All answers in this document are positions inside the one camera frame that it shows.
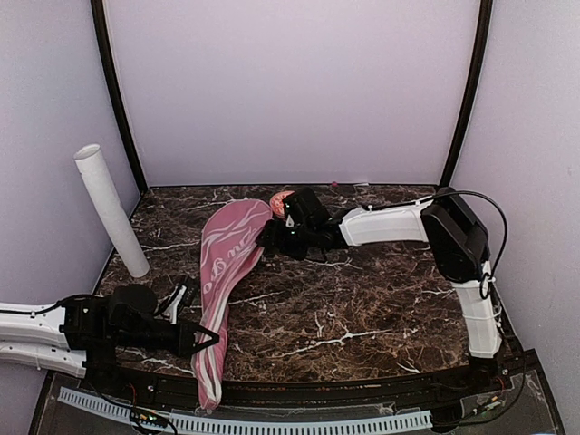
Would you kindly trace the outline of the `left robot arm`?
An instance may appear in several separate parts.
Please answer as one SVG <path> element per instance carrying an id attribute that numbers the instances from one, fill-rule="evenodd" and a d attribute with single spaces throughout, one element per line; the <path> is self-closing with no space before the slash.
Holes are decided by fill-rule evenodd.
<path id="1" fill-rule="evenodd" d="M 1 305 L 1 359 L 93 381 L 109 395 L 128 387 L 117 367 L 119 347 L 193 356 L 219 343 L 219 335 L 178 320 L 185 285 L 159 302 L 145 285 L 119 286 L 111 295 L 72 295 L 52 305 Z"/>

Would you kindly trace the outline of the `white shuttlecock tube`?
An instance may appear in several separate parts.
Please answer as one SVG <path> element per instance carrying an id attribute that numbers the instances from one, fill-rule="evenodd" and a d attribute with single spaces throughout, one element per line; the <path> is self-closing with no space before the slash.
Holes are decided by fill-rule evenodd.
<path id="1" fill-rule="evenodd" d="M 150 271 L 150 264 L 121 204 L 101 146 L 85 145 L 74 154 L 73 159 L 122 263 L 132 277 L 144 277 Z"/>

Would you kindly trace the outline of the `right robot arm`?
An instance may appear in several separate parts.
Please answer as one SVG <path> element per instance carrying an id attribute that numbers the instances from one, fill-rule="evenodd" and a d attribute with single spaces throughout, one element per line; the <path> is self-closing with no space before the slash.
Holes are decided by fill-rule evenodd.
<path id="1" fill-rule="evenodd" d="M 283 217 L 270 219 L 257 238 L 266 249 L 304 260 L 322 251 L 383 242 L 429 245 L 439 273 L 458 294 L 469 337 L 469 354 L 478 360 L 462 374 L 462 384 L 481 393 L 498 377 L 491 359 L 502 338 L 492 294 L 498 262 L 490 257 L 488 230 L 465 201 L 466 190 L 442 188 L 400 204 L 341 209 L 330 214 L 311 188 L 284 198 Z"/>

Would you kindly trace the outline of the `pink racket bag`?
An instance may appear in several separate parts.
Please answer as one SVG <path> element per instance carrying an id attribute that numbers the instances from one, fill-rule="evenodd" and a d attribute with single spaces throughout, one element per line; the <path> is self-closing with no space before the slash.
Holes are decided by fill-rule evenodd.
<path id="1" fill-rule="evenodd" d="M 198 400 L 204 410 L 214 410 L 222 400 L 222 380 L 227 352 L 228 300 L 236 285 L 257 265 L 264 249 L 256 238 L 272 218 L 267 203 L 258 199 L 231 202 L 216 211 L 201 233 L 200 324 L 219 333 L 220 341 L 191 358 L 198 383 Z"/>

